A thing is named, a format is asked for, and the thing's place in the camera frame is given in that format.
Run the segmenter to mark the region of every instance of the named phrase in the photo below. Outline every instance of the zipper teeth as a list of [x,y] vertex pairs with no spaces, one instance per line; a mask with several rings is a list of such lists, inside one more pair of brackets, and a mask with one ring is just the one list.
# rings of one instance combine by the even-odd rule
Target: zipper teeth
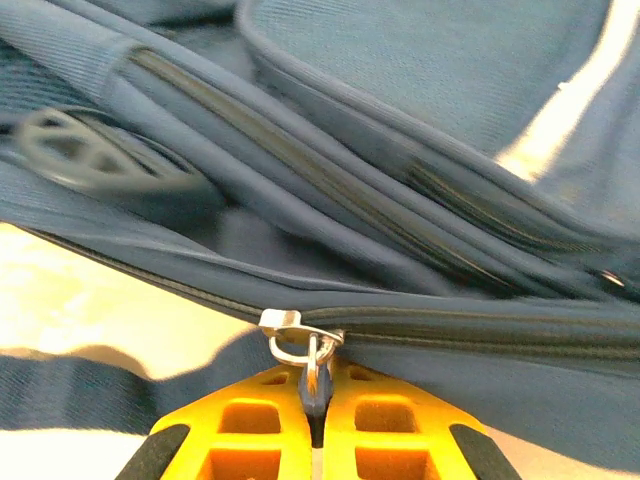
[[[160,275],[150,273],[146,270],[142,270],[138,267],[128,265],[126,263],[115,260],[106,255],[102,255],[94,250],[82,247],[64,238],[52,235],[39,230],[24,228],[24,231],[42,238],[50,243],[61,246],[67,250],[78,253],[91,260],[102,263],[108,267],[119,270],[132,277],[138,278],[147,283],[164,288],[168,291],[176,292],[178,294],[184,294],[186,296],[193,297],[198,300],[202,300],[210,307],[219,307],[231,312],[239,313],[246,317],[250,317],[254,323],[257,323],[262,315],[263,309],[254,306],[246,305],[243,303],[235,302],[217,295],[212,295],[208,292],[200,290],[195,287],[176,282]],[[602,359],[638,359],[640,358],[640,346],[632,345],[620,345],[620,346],[594,346],[594,345],[576,345],[569,343],[553,343],[546,344],[541,343],[507,343],[497,342],[491,339],[478,341],[470,339],[452,339],[452,338],[427,338],[419,336],[420,332],[416,332],[416,336],[407,336],[403,333],[382,333],[382,332],[366,332],[363,331],[367,327],[366,325],[340,325],[335,319],[340,317],[357,317],[357,316],[370,316],[376,315],[389,315],[389,316],[406,316],[410,314],[422,314],[428,316],[429,314],[442,315],[443,313],[449,313],[452,316],[460,315],[456,312],[442,312],[442,311],[429,311],[426,309],[402,309],[402,308],[387,308],[387,307],[330,307],[330,308],[318,308],[314,310],[306,310],[301,312],[304,319],[314,322],[319,326],[326,329],[340,328],[344,330],[349,339],[354,341],[368,341],[368,342],[385,342],[385,343],[399,343],[408,346],[420,346],[429,348],[443,348],[449,350],[460,351],[472,351],[472,352],[487,352],[487,353],[503,353],[503,354],[530,354],[530,355],[545,355],[545,356],[564,356],[564,357],[590,357],[590,358],[602,358]],[[575,320],[572,323],[580,324],[584,323],[580,320]]]
[[[387,236],[392,237],[394,241],[397,241],[410,251],[423,258],[425,258],[425,253],[428,253],[429,255],[426,258],[432,263],[435,260],[435,263],[440,268],[470,269],[485,279],[490,279],[504,286],[512,286],[505,279],[486,271],[469,258],[451,250],[442,242],[435,241],[424,229],[419,233],[408,230],[405,225],[411,225],[411,222],[408,220],[403,221],[402,217],[404,215],[401,211],[397,211],[397,209],[393,209],[372,198],[367,192],[357,190],[353,185],[344,182],[339,174],[332,173],[326,167],[318,165],[303,150],[304,147],[296,146],[298,142],[295,139],[279,133],[277,127],[266,129],[255,121],[254,117],[257,115],[255,112],[249,112],[247,107],[239,104],[227,94],[203,84],[196,78],[191,78],[149,50],[141,49],[135,51],[130,60],[224,118],[343,208],[367,221],[378,231],[386,232]],[[441,261],[437,261],[434,256],[440,258]]]
[[401,335],[370,334],[349,332],[349,339],[367,343],[395,343],[414,347],[429,347],[474,353],[494,353],[512,355],[531,355],[547,357],[570,358],[600,358],[608,360],[637,360],[640,358],[640,348],[634,345],[622,346],[592,346],[569,344],[515,344],[499,342],[478,342],[473,340],[430,339],[421,337],[407,337]]
[[434,192],[429,192],[429,188],[437,189],[438,193],[449,195],[450,197],[454,197],[464,204],[464,206],[469,207],[472,212],[469,212],[471,215],[475,214],[476,218],[485,221],[493,221],[502,227],[503,230],[507,230],[521,237],[529,240],[533,244],[550,246],[555,249],[572,251],[572,252],[599,252],[600,249],[588,245],[586,243],[578,243],[578,242],[565,242],[559,240],[549,240],[548,238],[540,237],[534,235],[530,232],[526,232],[522,229],[519,229],[515,225],[511,223],[507,223],[499,217],[493,215],[489,211],[483,209],[480,205],[472,202],[468,199],[467,196],[461,194],[457,190],[453,189],[451,186],[447,185],[444,181],[426,171],[420,165],[414,165],[409,172],[409,182],[412,186],[420,188],[422,193],[428,193],[429,196],[433,196]]
[[43,240],[46,240],[50,243],[61,246],[67,250],[73,251],[74,253],[78,253],[84,257],[87,257],[98,263],[102,263],[103,265],[106,265],[113,269],[119,270],[123,273],[126,273],[127,275],[131,275],[132,277],[138,278],[147,283],[151,283],[161,287],[166,287],[167,289],[173,290],[178,293],[182,293],[184,295],[188,295],[190,297],[197,298],[199,300],[203,300],[204,302],[217,307],[222,307],[227,310],[238,312],[244,315],[249,315],[251,317],[254,317],[256,319],[256,322],[260,318],[260,314],[262,313],[262,309],[260,308],[252,307],[250,305],[245,305],[239,302],[234,302],[233,300],[229,300],[223,297],[218,297],[216,295],[207,293],[203,290],[190,287],[183,283],[170,280],[168,278],[162,277],[160,275],[156,275],[146,270],[142,270],[132,265],[128,265],[126,263],[120,262],[106,255],[102,255],[101,253],[98,253],[94,250],[90,250],[88,248],[77,245],[73,242],[67,241],[56,235],[51,235],[49,233],[42,232],[40,230],[33,230],[28,228],[23,228],[23,230],[30,233],[31,235],[40,237]]
[[[256,52],[261,61],[282,70],[287,75],[304,83],[314,91],[331,97],[349,108],[364,113],[382,123],[391,123],[396,132],[456,159],[457,163],[465,169],[471,169],[477,173],[482,171],[482,169],[475,168],[478,162],[490,160],[486,155],[469,148],[464,142],[442,131],[430,128],[429,132],[425,132],[424,122],[420,122],[414,117],[384,102],[375,101],[372,104],[370,101],[371,98],[365,98],[366,95],[363,96],[362,92],[353,87],[343,85],[341,88],[335,88],[330,75],[326,75],[322,71],[311,67],[294,55],[288,54],[278,46],[277,43],[272,42],[259,31],[252,20],[252,13],[259,3],[259,0],[242,2],[238,7],[236,23],[243,38],[248,42],[252,50]],[[531,201],[535,203],[542,202],[542,204],[548,203],[545,199],[541,199],[538,196],[532,197],[528,188],[522,188],[522,182],[513,181],[512,175],[507,177],[502,176],[501,178],[503,182],[508,184],[508,191],[514,198],[529,204]],[[584,219],[582,217],[576,219],[575,215],[568,215],[566,211],[558,209],[557,206],[551,204],[547,205],[547,210],[548,212],[545,214],[547,218],[557,221],[569,230],[581,230],[587,234],[601,235],[600,229],[589,226],[591,225],[591,222],[589,222],[590,219]],[[620,238],[623,241],[627,241],[624,235],[620,236]]]

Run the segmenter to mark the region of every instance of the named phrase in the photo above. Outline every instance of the zipper tab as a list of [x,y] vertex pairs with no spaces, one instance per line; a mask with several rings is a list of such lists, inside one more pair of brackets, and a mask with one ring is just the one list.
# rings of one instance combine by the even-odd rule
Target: zipper tab
[[[344,344],[343,330],[321,330],[302,325],[302,314],[297,310],[266,309],[260,316],[258,326],[269,338],[271,354],[280,363],[305,367],[308,364],[322,365],[329,361],[336,348]],[[280,348],[280,342],[306,346],[315,355],[292,355]]]
[[[326,331],[302,325],[302,314],[297,310],[262,312],[258,326],[269,337],[271,354],[281,363],[302,367],[298,383],[300,403],[309,422],[312,448],[321,448],[324,441],[324,423],[333,396],[333,382],[329,361],[336,348],[344,343],[344,331]],[[306,355],[284,352],[278,342],[306,346]]]

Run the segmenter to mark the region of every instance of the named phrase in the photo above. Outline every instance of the luggage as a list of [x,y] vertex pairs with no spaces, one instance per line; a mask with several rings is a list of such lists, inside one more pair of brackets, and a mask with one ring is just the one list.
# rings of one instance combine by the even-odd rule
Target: luggage
[[0,219],[374,368],[628,375],[637,423],[638,2],[163,5],[0,4]]

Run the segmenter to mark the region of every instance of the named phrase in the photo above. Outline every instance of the blue strap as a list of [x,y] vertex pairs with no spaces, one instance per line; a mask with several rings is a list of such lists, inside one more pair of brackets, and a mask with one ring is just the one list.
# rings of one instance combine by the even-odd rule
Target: blue strap
[[105,429],[146,435],[161,416],[274,365],[260,331],[231,343],[209,365],[164,381],[81,358],[0,356],[0,430]]

